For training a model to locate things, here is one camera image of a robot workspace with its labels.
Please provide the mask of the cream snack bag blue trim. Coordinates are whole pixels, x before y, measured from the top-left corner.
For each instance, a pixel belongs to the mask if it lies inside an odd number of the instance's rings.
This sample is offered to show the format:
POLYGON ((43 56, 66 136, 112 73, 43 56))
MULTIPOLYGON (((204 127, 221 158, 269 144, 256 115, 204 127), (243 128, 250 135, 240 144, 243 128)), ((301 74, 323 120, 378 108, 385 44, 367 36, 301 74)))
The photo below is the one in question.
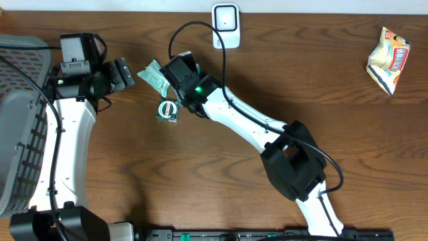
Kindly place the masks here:
POLYGON ((379 42, 368 57, 366 72, 391 97, 405 66, 411 44, 386 27, 379 42))

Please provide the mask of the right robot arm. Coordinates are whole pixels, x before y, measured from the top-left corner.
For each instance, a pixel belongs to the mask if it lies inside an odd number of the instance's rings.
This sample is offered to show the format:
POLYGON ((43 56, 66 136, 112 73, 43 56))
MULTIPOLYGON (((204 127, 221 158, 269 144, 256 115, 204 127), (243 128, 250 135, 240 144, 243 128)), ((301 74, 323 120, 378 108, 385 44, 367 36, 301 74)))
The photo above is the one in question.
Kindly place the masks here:
POLYGON ((270 183, 297 203, 311 235, 343 234, 327 195, 329 158, 304 124, 295 120, 288 125, 244 103, 223 80, 200 72, 191 52, 175 56, 160 72, 191 113, 225 125, 257 149, 270 183))

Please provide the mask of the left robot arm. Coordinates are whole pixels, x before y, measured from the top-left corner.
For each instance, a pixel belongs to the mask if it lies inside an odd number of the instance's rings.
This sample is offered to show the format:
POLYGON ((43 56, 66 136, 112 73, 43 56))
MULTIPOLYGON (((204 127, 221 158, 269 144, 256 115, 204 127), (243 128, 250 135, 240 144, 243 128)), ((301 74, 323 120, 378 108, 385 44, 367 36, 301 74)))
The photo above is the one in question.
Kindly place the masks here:
POLYGON ((95 33, 60 37, 63 60, 29 36, 1 36, 1 216, 15 240, 138 240, 88 207, 88 145, 99 102, 134 84, 95 33))

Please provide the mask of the light teal crinkled packet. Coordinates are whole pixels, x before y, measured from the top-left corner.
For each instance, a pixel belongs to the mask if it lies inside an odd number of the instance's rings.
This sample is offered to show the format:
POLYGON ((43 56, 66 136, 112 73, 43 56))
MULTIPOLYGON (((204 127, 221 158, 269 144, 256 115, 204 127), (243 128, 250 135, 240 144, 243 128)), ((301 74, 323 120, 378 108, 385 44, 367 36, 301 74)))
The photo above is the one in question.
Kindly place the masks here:
POLYGON ((137 73, 137 76, 151 85, 163 98, 166 98, 170 83, 160 72, 160 69, 161 65, 156 60, 152 60, 144 70, 137 73))

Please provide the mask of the dark green square packet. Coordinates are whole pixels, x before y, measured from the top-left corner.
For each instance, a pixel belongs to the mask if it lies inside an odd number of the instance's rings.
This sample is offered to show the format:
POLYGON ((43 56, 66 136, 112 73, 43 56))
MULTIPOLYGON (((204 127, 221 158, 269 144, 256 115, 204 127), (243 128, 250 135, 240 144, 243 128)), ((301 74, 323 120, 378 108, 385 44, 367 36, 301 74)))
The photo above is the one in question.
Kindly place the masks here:
POLYGON ((176 100, 162 98, 159 101, 156 119, 158 121, 167 121, 176 123, 179 118, 180 106, 176 100))

